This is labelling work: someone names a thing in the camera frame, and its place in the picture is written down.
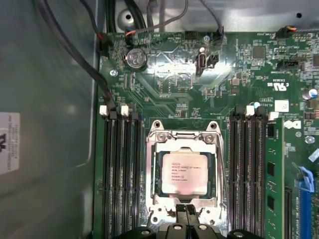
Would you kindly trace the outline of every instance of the blue pcie slot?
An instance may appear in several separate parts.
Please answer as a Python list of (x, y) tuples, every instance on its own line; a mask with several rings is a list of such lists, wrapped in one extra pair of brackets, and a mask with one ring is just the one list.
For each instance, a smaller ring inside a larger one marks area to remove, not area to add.
[(300, 190), (300, 235), (311, 239), (311, 193)]
[(311, 239), (311, 193), (315, 191), (314, 175), (304, 167), (299, 167), (304, 180), (297, 183), (300, 190), (300, 236)]

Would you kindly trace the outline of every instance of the green circuit board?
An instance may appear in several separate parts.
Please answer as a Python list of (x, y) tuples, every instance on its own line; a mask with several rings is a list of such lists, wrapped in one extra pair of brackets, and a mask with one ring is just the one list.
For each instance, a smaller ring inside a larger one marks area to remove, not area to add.
[[(133, 37), (134, 45), (144, 50), (148, 58), (146, 69), (139, 72), (132, 72), (123, 61), (128, 52), (124, 34), (112, 33), (108, 37), (113, 46), (108, 57), (101, 57), (100, 72), (107, 78), (118, 106), (128, 105), (130, 110), (139, 112), (142, 120), (139, 225), (148, 222), (144, 201), (145, 139), (152, 122), (161, 120), (165, 129), (205, 130), (215, 120), (225, 141), (224, 154), (229, 155), (230, 116), (236, 106), (245, 109), (255, 103), (264, 107), (267, 115), (278, 116), (268, 122), (275, 123), (275, 134), (266, 137), (263, 236), (281, 239), (289, 230), (291, 235), (287, 238), (299, 239), (305, 233), (301, 224), (307, 219), (301, 213), (301, 191), (297, 188), (303, 177), (300, 167), (304, 167), (315, 178), (308, 220), (311, 238), (319, 237), (319, 159), (308, 159), (319, 148), (319, 100), (303, 98), (306, 90), (319, 88), (319, 34), (277, 39), (274, 32), (226, 33), (222, 42), (216, 43), (214, 35), (207, 32), (139, 33)], [(218, 56), (218, 60), (214, 58), (199, 73), (200, 53), (205, 53), (206, 59)], [(98, 106), (102, 105), (99, 94)], [(105, 130), (105, 119), (98, 115), (95, 238), (101, 238), (106, 231), (104, 192), (113, 190), (105, 183)], [(309, 136), (315, 139), (314, 143), (307, 141)], [(286, 199), (288, 191), (291, 203)], [(290, 229), (284, 228), (286, 215), (291, 220)], [(133, 226), (131, 220), (125, 228), (119, 226), (115, 234)]]

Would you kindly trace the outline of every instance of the black ram slot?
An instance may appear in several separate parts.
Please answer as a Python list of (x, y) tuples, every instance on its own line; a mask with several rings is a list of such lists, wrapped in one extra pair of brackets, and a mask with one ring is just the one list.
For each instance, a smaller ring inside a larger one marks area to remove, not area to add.
[(285, 239), (292, 238), (292, 190), (285, 187), (285, 221), (284, 221), (284, 230), (285, 230)]
[(246, 119), (245, 125), (245, 230), (252, 232), (255, 228), (255, 116)]
[(236, 181), (236, 163), (234, 160), (234, 152), (237, 150), (237, 145), (235, 141), (235, 125), (236, 119), (234, 117), (230, 118), (229, 133), (228, 133), (228, 183), (229, 183), (229, 217), (230, 224), (235, 223), (235, 181)]
[(120, 192), (120, 176), (121, 176), (121, 152), (122, 152), (122, 121), (115, 121), (115, 157), (113, 157), (113, 225), (112, 225), (112, 236), (117, 236), (119, 234), (119, 192)]
[(129, 195), (131, 193), (130, 187), (130, 172), (131, 172), (131, 130), (132, 123), (124, 121), (124, 161), (123, 161), (123, 217), (122, 217), (122, 230), (127, 232), (130, 230), (130, 203)]
[(255, 234), (264, 237), (265, 232), (265, 141), (266, 141), (266, 116), (256, 115), (256, 217)]
[(237, 163), (237, 187), (236, 187), (236, 221), (235, 228), (244, 228), (244, 149), (245, 149), (245, 121), (242, 116), (240, 120), (236, 122), (236, 144), (238, 145), (238, 151), (235, 152), (235, 161)]
[(113, 172), (112, 169), (112, 162), (111, 159), (114, 156), (114, 121), (107, 120), (105, 123), (105, 137), (106, 137), (106, 144), (105, 147), (105, 162), (104, 162), (104, 194), (103, 194), (103, 235), (105, 238), (110, 238), (112, 236), (112, 185), (113, 185)]
[(235, 111), (230, 117), (229, 126), (229, 144), (228, 144), (228, 170), (229, 170), (229, 214), (230, 223), (233, 228), (238, 228), (238, 224), (242, 221), (238, 219), (241, 211), (241, 205), (238, 207), (242, 189), (238, 189), (238, 166), (242, 158), (242, 140), (243, 140), (243, 115), (240, 111)]
[(139, 225), (139, 214), (140, 214), (140, 176), (141, 176), (141, 137), (142, 137), (142, 128), (141, 121), (136, 120), (135, 123), (135, 131), (134, 131), (134, 141), (135, 148), (133, 150), (134, 163), (133, 163), (133, 203), (132, 203), (132, 211), (133, 211), (133, 223), (132, 227), (138, 227)]

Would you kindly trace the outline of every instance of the cpu socket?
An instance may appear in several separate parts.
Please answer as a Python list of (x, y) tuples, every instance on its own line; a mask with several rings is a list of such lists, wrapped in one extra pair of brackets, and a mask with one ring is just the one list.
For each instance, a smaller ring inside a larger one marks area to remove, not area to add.
[(223, 152), (215, 121), (205, 131), (192, 131), (165, 130), (155, 120), (146, 150), (145, 200), (151, 223), (173, 221), (176, 204), (185, 203), (195, 206), (203, 223), (223, 221), (227, 227)]

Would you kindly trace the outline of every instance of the motherboard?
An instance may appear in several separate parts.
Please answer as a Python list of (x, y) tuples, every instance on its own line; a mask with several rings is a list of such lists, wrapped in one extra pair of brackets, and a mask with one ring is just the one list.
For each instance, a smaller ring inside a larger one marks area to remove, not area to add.
[(226, 234), (319, 238), (319, 34), (108, 33), (94, 237), (192, 203)]

